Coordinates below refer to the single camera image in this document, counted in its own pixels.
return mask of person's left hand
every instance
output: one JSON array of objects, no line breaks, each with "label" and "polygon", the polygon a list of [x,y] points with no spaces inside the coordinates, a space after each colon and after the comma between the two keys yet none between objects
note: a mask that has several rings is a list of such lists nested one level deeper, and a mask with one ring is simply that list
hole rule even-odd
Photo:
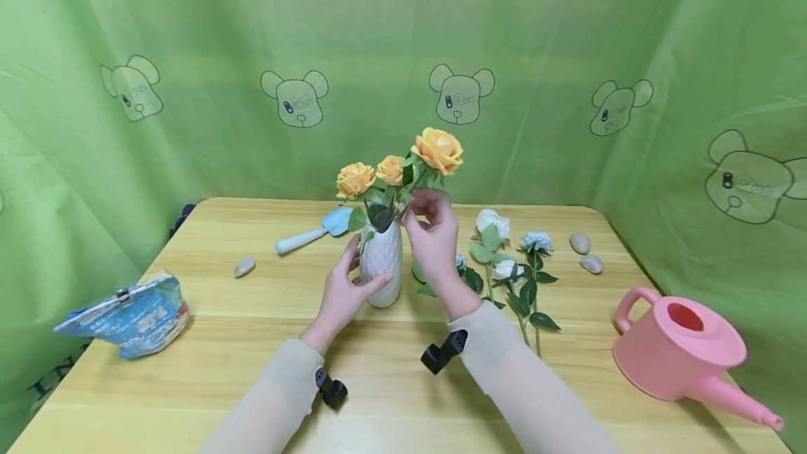
[{"label": "person's left hand", "polygon": [[392,280],[391,273],[376,275],[367,284],[362,284],[359,277],[348,278],[358,267],[359,240],[359,235],[351,238],[336,267],[325,277],[319,314],[301,335],[301,340],[321,355],[325,354],[331,341],[354,318],[367,298]]}]

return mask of white flower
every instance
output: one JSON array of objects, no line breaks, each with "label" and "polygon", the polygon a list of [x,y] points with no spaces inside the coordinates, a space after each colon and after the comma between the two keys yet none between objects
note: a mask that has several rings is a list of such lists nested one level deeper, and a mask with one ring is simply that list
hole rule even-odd
[{"label": "white flower", "polygon": [[482,235],[482,231],[485,228],[487,228],[491,223],[496,225],[496,228],[499,230],[499,236],[501,238],[510,238],[509,217],[500,216],[493,209],[480,210],[479,215],[476,217],[476,229],[479,230],[479,235]]},{"label": "white flower", "polygon": [[465,270],[465,268],[468,266],[468,260],[465,259],[465,256],[462,254],[457,253],[457,256],[455,257],[455,265],[460,270]]},{"label": "white flower", "polygon": [[535,248],[543,247],[548,252],[554,252],[552,239],[546,231],[528,231],[527,235],[521,237],[521,247],[525,249],[535,243]]},{"label": "white flower", "polygon": [[[494,268],[493,268],[493,278],[496,280],[504,280],[509,279],[510,274],[513,273],[513,267],[516,266],[515,259],[505,259],[505,261],[500,261]],[[524,273],[524,267],[519,265],[518,273]]]}]

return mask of watering can spout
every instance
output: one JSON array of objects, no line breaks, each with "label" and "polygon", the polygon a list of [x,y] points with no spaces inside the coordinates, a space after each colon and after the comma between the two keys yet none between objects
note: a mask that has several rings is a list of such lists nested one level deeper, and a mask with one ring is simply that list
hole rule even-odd
[{"label": "watering can spout", "polygon": [[771,412],[768,407],[717,376],[710,376],[698,381],[686,393],[686,396],[723,408],[723,410],[747,418],[749,421],[771,427],[777,432],[785,426],[785,421]]}]

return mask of orange rose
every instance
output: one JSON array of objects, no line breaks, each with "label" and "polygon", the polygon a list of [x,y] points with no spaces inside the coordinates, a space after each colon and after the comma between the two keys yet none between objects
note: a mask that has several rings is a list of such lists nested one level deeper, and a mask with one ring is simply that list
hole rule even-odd
[{"label": "orange rose", "polygon": [[358,197],[375,183],[375,171],[362,162],[350,163],[336,176],[336,197]]},{"label": "orange rose", "polygon": [[401,186],[404,184],[404,168],[401,166],[403,162],[403,157],[389,155],[378,163],[375,174],[389,186]]},{"label": "orange rose", "polygon": [[442,130],[423,130],[423,135],[418,135],[415,140],[412,152],[443,176],[450,176],[462,165],[462,146],[457,137]]}]

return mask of small rock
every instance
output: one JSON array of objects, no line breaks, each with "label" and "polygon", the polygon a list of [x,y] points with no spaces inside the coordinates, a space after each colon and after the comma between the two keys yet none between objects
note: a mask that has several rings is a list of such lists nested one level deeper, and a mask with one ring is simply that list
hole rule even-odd
[{"label": "small rock", "polygon": [[234,272],[235,279],[239,277],[244,277],[244,275],[250,273],[253,270],[253,268],[255,268],[255,260],[253,259],[253,257],[248,256],[244,258],[243,261],[241,261],[241,263],[238,264],[238,267],[235,267]]},{"label": "small rock", "polygon": [[588,254],[588,256],[584,256],[582,259],[580,259],[580,266],[593,274],[599,274],[602,273],[602,270],[605,270],[605,264],[599,256],[596,256],[596,254]]},{"label": "small rock", "polygon": [[569,237],[569,243],[578,254],[588,254],[591,250],[591,241],[588,240],[586,234],[572,234],[572,237]]}]

